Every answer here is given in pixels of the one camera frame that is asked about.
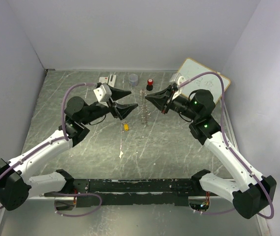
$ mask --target gray wall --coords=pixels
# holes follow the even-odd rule
[[[12,9],[0,0],[0,158],[21,153],[44,70]]]
[[[280,1],[262,0],[223,74],[227,107],[244,156],[277,180],[272,235],[280,236]]]
[[[221,71],[260,0],[8,0],[45,68]]]

